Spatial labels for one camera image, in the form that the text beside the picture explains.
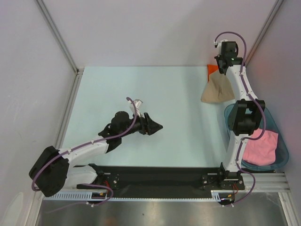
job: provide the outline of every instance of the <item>gray floor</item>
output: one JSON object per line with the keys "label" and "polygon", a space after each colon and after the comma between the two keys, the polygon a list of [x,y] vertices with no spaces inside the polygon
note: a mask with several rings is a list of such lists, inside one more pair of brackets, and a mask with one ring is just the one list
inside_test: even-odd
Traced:
{"label": "gray floor", "polygon": [[216,202],[108,202],[99,207],[43,201],[36,226],[286,226],[278,193],[253,193],[232,207]]}

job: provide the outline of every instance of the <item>beige cloth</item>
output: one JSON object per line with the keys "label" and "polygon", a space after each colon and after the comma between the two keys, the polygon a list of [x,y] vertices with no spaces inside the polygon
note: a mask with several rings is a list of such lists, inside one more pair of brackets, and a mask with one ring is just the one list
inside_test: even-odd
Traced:
{"label": "beige cloth", "polygon": [[220,74],[217,70],[209,76],[201,101],[205,103],[220,103],[233,100],[234,93],[231,83],[226,75]]}

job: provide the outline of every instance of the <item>blue basket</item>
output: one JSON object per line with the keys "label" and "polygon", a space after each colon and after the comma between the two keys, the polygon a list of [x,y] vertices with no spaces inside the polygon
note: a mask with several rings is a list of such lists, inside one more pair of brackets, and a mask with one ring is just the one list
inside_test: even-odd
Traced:
{"label": "blue basket", "polygon": [[[228,116],[229,116],[233,106],[234,106],[234,104],[227,106],[224,111],[225,122],[226,122],[227,128],[228,128]],[[242,166],[245,168],[248,168],[250,170],[255,170],[255,171],[275,170],[275,169],[284,167],[288,161],[288,157],[289,157],[288,150],[287,150],[284,140],[279,132],[279,129],[267,108],[264,109],[264,115],[267,120],[267,128],[266,129],[273,131],[275,133],[278,133],[278,143],[277,143],[277,148],[276,148],[276,161],[273,164],[270,164],[268,166],[256,166],[254,164],[251,164],[251,163],[248,163],[248,162],[242,160]],[[260,122],[259,128],[261,128],[261,129],[263,128],[263,120]]]}

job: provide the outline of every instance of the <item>reflective metal surface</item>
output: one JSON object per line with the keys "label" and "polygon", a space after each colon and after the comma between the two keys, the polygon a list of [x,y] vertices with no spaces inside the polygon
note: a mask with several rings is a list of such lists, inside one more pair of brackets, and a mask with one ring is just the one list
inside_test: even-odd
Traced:
{"label": "reflective metal surface", "polygon": [[253,193],[232,207],[216,202],[108,202],[99,207],[43,201],[36,226],[286,226],[278,193]]}

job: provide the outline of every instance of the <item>white wall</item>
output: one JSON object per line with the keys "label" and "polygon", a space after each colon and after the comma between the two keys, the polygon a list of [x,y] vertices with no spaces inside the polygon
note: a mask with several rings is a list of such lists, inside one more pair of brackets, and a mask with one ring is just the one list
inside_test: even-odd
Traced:
{"label": "white wall", "polygon": [[1,224],[19,192],[24,194],[21,217],[26,214],[32,197],[29,170],[54,144],[75,75],[33,0],[1,0],[0,5]]}
{"label": "white wall", "polygon": [[289,149],[285,174],[301,211],[301,1],[287,0],[247,67],[257,96],[266,101]]}
{"label": "white wall", "polygon": [[213,40],[223,31],[240,33],[252,46],[274,3],[45,0],[79,67],[205,66],[214,63]]}

